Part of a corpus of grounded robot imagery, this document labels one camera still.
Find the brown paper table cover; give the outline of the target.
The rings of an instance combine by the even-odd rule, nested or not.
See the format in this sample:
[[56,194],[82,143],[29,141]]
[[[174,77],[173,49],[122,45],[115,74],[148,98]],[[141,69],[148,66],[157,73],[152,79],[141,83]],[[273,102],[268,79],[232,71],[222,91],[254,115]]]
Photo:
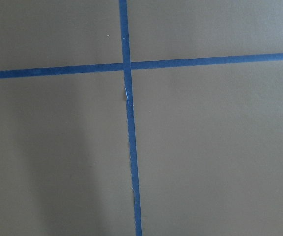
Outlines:
[[0,236],[283,236],[283,0],[0,0]]

